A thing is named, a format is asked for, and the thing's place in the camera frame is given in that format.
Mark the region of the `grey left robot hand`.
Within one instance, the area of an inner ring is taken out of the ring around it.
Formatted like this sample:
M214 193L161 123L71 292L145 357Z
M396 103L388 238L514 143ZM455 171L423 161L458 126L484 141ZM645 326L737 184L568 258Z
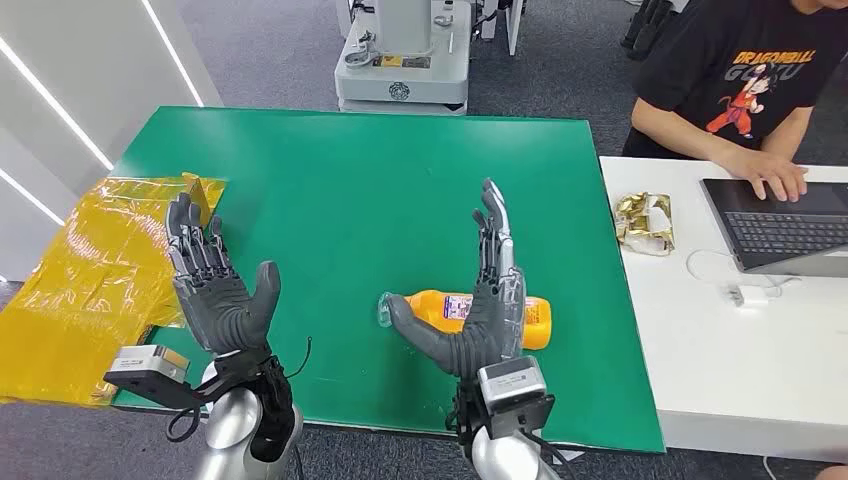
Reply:
M215 355L264 349L281 291L278 265L261 262L249 292L224 244L221 218L212 216L203 228L200 213L181 192L169 202L165 221L173 286L193 338Z

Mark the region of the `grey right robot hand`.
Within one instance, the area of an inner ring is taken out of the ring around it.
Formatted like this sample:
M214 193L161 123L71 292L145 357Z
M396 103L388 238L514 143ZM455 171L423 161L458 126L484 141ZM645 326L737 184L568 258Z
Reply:
M478 225L479 272L461 331L446 333L424 322L399 294L385 293L378 303L408 343L460 379L522 352L526 283L515 263L506 201L490 178L482 183L481 200L486 210L472 212Z

